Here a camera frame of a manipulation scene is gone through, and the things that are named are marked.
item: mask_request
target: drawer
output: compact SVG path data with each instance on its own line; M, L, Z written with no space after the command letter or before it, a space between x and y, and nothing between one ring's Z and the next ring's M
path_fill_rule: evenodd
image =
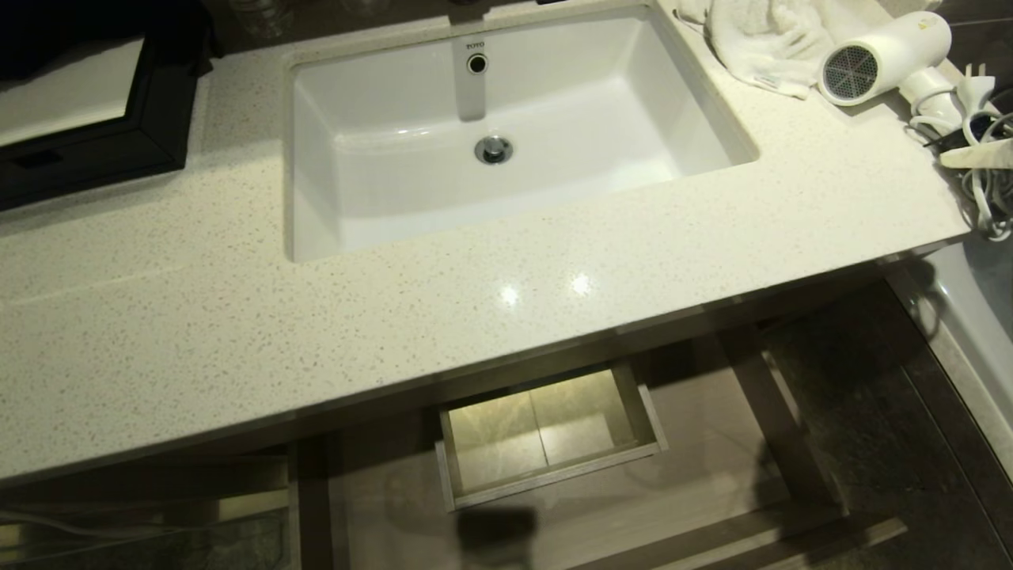
M457 402L440 411L440 427L448 511L668 450L626 360Z

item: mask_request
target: speckled countertop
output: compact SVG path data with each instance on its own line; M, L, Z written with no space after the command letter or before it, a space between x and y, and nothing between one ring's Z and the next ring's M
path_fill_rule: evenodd
M630 3L515 4L485 25ZM849 114L748 87L672 25L757 144L756 162L307 263L288 253L291 67L444 37L449 24L216 62L199 85L185 170L0 214L0 480L967 231L931 155L886 104ZM576 276L589 284L580 294Z

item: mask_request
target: floor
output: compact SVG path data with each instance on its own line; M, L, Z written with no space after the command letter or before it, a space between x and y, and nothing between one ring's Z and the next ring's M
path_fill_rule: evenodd
M1009 509L994 508L1013 496L1010 482L884 282L764 340L845 504L909 526L820 568L1013 568Z
M666 418L660 423L668 453L454 515L444 502L424 415L412 412L343 430L331 445L342 457L343 476L331 479L330 498L332 511L343 513L347 523L349 566L570 568L786 499L716 339L696 340L689 348L700 370L644 381L657 415ZM565 416L562 407L556 412ZM521 550L500 552L490 548L492 542Z

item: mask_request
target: sink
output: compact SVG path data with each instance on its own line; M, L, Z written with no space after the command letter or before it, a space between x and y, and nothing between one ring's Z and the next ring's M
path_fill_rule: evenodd
M755 159L668 25L634 6L298 67L295 259Z

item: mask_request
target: drain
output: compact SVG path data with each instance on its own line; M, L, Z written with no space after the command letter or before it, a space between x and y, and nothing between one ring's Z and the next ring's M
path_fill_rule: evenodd
M485 54L472 54L468 58L468 72L472 75L481 75L488 68L489 60L485 58Z
M486 164L502 164L514 155L514 145L499 135L491 135L475 145L475 157Z

